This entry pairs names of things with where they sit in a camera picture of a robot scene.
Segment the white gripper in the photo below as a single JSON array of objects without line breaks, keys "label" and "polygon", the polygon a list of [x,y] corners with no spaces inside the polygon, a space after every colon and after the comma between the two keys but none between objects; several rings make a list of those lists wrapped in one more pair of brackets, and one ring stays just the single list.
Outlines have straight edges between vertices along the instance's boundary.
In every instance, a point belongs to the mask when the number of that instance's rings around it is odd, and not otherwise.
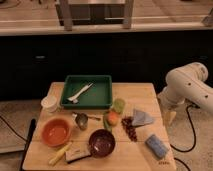
[{"label": "white gripper", "polygon": [[164,125],[169,126],[176,117],[175,108],[185,102],[185,98],[170,87],[164,87],[157,95],[161,112],[164,115]]}]

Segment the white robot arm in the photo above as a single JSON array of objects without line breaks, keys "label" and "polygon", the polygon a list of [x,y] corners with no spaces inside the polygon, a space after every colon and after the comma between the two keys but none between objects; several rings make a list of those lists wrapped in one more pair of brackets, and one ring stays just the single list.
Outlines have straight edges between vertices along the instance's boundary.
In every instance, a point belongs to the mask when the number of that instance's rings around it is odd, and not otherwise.
[{"label": "white robot arm", "polygon": [[166,86],[157,95],[163,124],[169,126],[176,117],[175,109],[186,99],[213,114],[213,88],[205,84],[207,67],[193,62],[170,70],[165,77]]}]

